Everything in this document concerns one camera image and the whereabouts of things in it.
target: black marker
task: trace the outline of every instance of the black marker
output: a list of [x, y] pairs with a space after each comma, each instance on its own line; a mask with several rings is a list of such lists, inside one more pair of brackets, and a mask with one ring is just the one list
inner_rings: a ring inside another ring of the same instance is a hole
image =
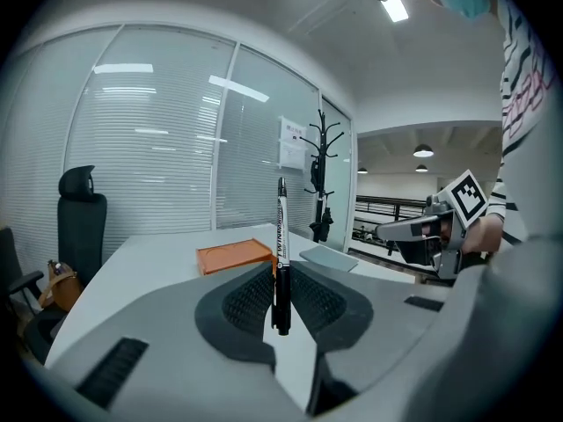
[[289, 270], [288, 190], [285, 178], [278, 181], [278, 231], [276, 238], [277, 271], [275, 273], [275, 307], [273, 325], [281, 336], [289, 334], [291, 326], [291, 278]]

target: coat rack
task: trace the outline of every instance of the coat rack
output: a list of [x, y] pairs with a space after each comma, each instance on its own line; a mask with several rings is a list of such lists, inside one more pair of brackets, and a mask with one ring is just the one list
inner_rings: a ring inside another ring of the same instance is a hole
[[309, 191], [305, 189], [307, 193], [315, 193], [317, 195], [317, 212], [315, 215], [315, 222], [313, 222], [309, 227], [313, 230], [313, 241], [318, 243], [319, 241], [326, 242], [328, 238], [328, 231], [330, 230], [330, 225], [333, 223], [333, 218], [331, 217], [331, 209], [328, 207], [328, 196], [334, 193], [325, 191], [325, 171], [326, 171], [326, 159], [335, 158], [338, 155], [328, 155], [328, 149], [333, 145], [334, 141], [340, 138], [344, 132], [340, 133], [330, 142], [326, 142], [326, 135], [328, 130], [332, 127], [340, 125], [340, 123], [333, 123], [328, 127], [325, 125], [325, 113], [318, 110], [318, 115], [320, 116], [320, 127], [318, 125], [313, 125], [310, 123], [311, 127], [318, 129], [320, 133], [320, 147], [314, 142], [308, 141], [303, 137], [299, 136], [300, 139], [312, 145], [317, 149], [318, 155], [311, 155], [314, 158], [311, 164], [311, 183], [315, 187], [315, 191]]

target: chair armrest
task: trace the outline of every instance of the chair armrest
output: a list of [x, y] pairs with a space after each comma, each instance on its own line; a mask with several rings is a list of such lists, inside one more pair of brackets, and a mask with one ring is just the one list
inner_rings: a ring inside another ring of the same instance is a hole
[[17, 292], [27, 287], [31, 291], [33, 296], [37, 299], [41, 294], [39, 288], [37, 287], [37, 280], [40, 280], [42, 278], [43, 272], [41, 271], [35, 271], [27, 275], [22, 275], [8, 286], [8, 294], [16, 294]]

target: white blinds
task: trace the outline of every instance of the white blinds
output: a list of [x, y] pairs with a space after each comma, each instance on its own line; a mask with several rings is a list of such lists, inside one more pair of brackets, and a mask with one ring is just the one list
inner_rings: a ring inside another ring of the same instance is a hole
[[56, 208], [73, 109], [112, 30], [49, 42], [33, 58], [13, 99], [2, 143], [0, 215], [14, 231], [25, 273], [57, 257]]
[[35, 50], [31, 50], [5, 63], [2, 67], [2, 72], [0, 73], [0, 145], [11, 103], [16, 96], [19, 84], [34, 54]]
[[[289, 229], [311, 237], [311, 153], [303, 170], [278, 167], [281, 117], [301, 127], [318, 120], [318, 91], [261, 55], [241, 48], [233, 70], [219, 148], [217, 228], [275, 223], [277, 180], [288, 183]], [[309, 137], [315, 139], [315, 128]]]
[[102, 56], [70, 133], [65, 169], [96, 166], [108, 201], [104, 259], [129, 236], [211, 228], [216, 121], [234, 43], [124, 28]]

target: glass wall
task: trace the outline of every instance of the glass wall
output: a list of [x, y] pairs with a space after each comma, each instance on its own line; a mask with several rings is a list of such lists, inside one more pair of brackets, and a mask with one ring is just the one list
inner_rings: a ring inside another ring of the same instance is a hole
[[1, 225], [14, 233], [25, 272], [56, 259], [58, 184], [69, 124], [85, 80], [115, 30], [40, 47], [11, 102], [0, 156]]
[[[320, 93], [235, 42], [170, 27], [104, 28], [38, 46], [4, 68], [0, 224], [25, 272], [57, 256], [58, 182], [92, 164], [108, 201], [104, 259], [130, 236], [276, 222], [287, 179], [289, 229], [311, 238], [311, 154]], [[341, 250], [350, 193], [349, 120], [331, 149], [326, 189]]]
[[325, 112], [326, 125], [340, 123], [332, 127], [328, 132], [327, 139], [330, 142], [337, 135], [344, 135], [337, 139], [328, 150], [329, 155], [338, 155], [335, 158], [326, 159], [325, 189], [329, 193], [327, 205], [331, 209], [334, 223], [328, 233], [325, 245], [338, 251], [344, 250], [346, 242], [346, 227], [348, 219], [348, 203], [350, 201], [350, 189], [352, 186], [350, 161], [352, 158], [350, 119], [338, 111], [333, 105], [323, 99], [323, 111]]
[[[311, 236], [315, 199], [304, 188], [312, 188], [313, 151], [303, 141], [288, 146], [283, 136], [291, 129], [297, 138], [314, 136], [317, 130], [309, 124], [317, 121], [317, 89], [277, 63], [241, 47], [221, 131], [217, 228], [275, 223], [277, 182], [283, 176], [288, 185], [289, 229]], [[295, 161], [289, 160], [286, 148], [293, 149]]]
[[211, 229], [216, 123], [235, 44], [124, 28], [86, 85], [66, 169], [94, 164], [107, 197], [104, 257], [132, 235]]

